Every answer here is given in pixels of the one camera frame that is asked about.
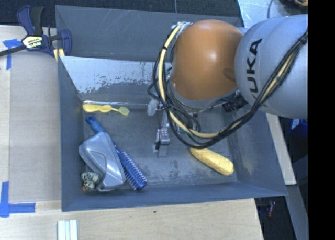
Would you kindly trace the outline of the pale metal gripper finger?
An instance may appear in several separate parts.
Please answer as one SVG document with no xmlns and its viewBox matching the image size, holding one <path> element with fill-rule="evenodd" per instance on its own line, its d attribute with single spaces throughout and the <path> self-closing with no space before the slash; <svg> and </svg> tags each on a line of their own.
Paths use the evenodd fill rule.
<svg viewBox="0 0 335 240">
<path fill-rule="evenodd" d="M 166 157 L 170 146 L 170 136 L 168 128 L 161 128 L 159 133 L 158 157 Z"/>
<path fill-rule="evenodd" d="M 160 129 L 156 129 L 155 131 L 155 140 L 154 143 L 152 144 L 152 151 L 154 153 L 157 153 L 160 148 Z"/>
</svg>

